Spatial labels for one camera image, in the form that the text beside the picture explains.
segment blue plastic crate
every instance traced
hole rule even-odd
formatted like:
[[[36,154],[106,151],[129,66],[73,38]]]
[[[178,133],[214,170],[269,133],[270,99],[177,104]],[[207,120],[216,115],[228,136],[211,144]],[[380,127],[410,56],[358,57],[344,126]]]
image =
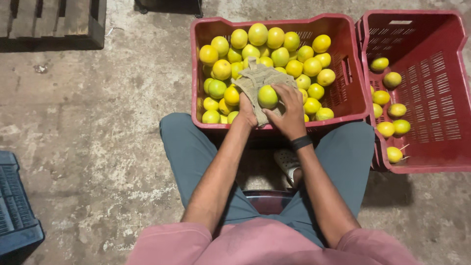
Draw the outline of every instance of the blue plastic crate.
[[[12,152],[0,151],[0,256],[44,240]]]

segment grey trousers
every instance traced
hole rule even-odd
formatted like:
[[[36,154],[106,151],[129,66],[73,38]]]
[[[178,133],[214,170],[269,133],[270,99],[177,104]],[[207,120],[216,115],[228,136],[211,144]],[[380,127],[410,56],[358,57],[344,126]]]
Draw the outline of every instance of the grey trousers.
[[[181,201],[186,208],[193,190],[218,150],[185,113],[172,113],[160,121],[160,135]],[[373,127],[364,122],[343,125],[324,136],[317,157],[354,216],[358,215],[374,151]],[[221,224],[238,224],[256,217],[278,220],[320,247],[324,237],[316,223],[306,189],[300,187],[279,215],[261,215],[234,184]]]

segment dark wooden crate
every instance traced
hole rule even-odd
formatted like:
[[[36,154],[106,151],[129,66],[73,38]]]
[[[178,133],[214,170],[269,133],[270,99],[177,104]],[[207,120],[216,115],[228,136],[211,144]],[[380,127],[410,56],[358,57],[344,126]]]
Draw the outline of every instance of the dark wooden crate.
[[[0,0],[0,52],[99,50],[106,0]]]

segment red plastic crate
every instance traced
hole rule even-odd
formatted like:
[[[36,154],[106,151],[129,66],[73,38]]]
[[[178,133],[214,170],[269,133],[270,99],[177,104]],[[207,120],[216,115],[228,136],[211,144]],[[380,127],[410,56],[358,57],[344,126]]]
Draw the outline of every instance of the red plastic crate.
[[[372,10],[357,22],[365,89],[388,91],[391,102],[383,115],[367,121],[374,127],[391,121],[393,103],[406,105],[401,117],[411,130],[402,137],[384,139],[376,131],[376,163],[398,174],[471,171],[471,104],[461,51],[467,37],[459,13],[427,10]],[[377,57],[389,59],[383,73],[372,73]],[[402,83],[387,90],[382,79],[398,72]],[[368,94],[372,105],[371,94]],[[402,148],[409,158],[390,164],[386,148]]]
[[[332,128],[332,125],[353,120],[362,120],[370,114],[371,104],[365,95],[363,73],[358,59],[357,39],[351,17],[343,14],[322,14],[310,19],[271,20],[232,23],[221,17],[197,19],[191,24],[191,52],[193,62],[192,106],[193,123],[201,129],[212,132],[220,129],[225,132],[230,124],[203,124],[203,90],[205,80],[203,65],[198,60],[197,51],[203,45],[210,44],[216,36],[224,36],[228,41],[235,29],[248,31],[254,23],[263,23],[268,29],[279,27],[285,32],[295,31],[300,36],[300,47],[311,46],[315,37],[327,34],[332,44],[327,52],[332,57],[329,66],[335,72],[336,79],[332,85],[325,87],[324,97],[320,100],[323,107],[331,108],[335,114],[333,119],[307,122],[308,132]],[[262,131],[274,131],[268,124]]]

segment concrete floor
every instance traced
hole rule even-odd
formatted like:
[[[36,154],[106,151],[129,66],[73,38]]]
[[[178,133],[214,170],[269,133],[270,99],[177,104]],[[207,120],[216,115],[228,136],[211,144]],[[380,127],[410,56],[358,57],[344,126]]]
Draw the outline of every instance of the concrete floor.
[[[356,21],[382,8],[456,9],[471,32],[466,0],[203,0],[206,17],[235,22],[324,12]],[[108,1],[107,31],[124,31],[113,31],[103,50],[0,54],[0,149],[17,155],[47,234],[26,264],[123,264],[144,227],[180,219],[158,128],[166,114],[190,112],[193,20]],[[471,41],[463,56],[471,73]],[[251,157],[261,157],[255,168]],[[244,155],[244,188],[284,186],[271,157]],[[470,173],[371,173],[359,221],[392,234],[426,264],[471,264],[470,192]]]

